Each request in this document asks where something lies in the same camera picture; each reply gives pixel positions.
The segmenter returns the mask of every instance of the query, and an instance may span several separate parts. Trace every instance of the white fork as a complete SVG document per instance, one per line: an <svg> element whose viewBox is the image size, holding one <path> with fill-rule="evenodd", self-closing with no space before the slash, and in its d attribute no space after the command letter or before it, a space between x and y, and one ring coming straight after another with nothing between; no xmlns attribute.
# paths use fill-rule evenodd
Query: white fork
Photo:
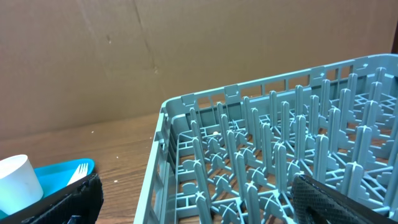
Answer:
<svg viewBox="0 0 398 224"><path fill-rule="evenodd" d="M88 164L87 163L79 164L79 166L76 168L75 173L70 178L67 186L87 176L87 172L88 172Z"/></svg>

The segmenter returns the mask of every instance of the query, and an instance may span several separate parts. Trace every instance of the blue plate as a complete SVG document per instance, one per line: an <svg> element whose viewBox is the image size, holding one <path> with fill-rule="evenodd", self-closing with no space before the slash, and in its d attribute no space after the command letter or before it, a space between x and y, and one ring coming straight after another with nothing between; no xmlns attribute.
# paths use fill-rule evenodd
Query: blue plate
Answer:
<svg viewBox="0 0 398 224"><path fill-rule="evenodd" d="M91 174L95 166L92 159L76 159L36 168L35 173L44 192L43 198L66 187L76 168L82 163L88 163L87 175ZM5 217L7 214L0 210L0 219Z"/></svg>

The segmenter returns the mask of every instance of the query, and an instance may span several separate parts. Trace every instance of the dish rack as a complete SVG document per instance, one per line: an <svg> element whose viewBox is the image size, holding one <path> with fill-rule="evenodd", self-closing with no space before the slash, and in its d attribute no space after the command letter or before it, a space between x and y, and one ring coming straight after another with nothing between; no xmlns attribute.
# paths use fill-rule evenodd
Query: dish rack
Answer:
<svg viewBox="0 0 398 224"><path fill-rule="evenodd" d="M371 55L167 100L134 223L295 223L297 173L398 220L397 76Z"/></svg>

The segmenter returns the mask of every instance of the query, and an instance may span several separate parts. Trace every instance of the wooden table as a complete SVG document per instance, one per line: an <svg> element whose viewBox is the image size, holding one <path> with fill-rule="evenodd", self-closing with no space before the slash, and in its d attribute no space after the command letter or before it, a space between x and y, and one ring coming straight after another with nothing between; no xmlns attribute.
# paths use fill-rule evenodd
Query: wooden table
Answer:
<svg viewBox="0 0 398 224"><path fill-rule="evenodd" d="M34 167L89 157L103 183L97 223L132 223L159 114L0 142L0 159L27 154Z"/></svg>

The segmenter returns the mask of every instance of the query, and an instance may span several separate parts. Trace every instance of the white cup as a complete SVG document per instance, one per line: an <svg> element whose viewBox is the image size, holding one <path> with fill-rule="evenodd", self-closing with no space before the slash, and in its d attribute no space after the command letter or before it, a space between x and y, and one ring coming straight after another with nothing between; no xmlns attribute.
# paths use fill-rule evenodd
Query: white cup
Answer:
<svg viewBox="0 0 398 224"><path fill-rule="evenodd" d="M43 189L27 155L0 161L0 210L12 215L42 197Z"/></svg>

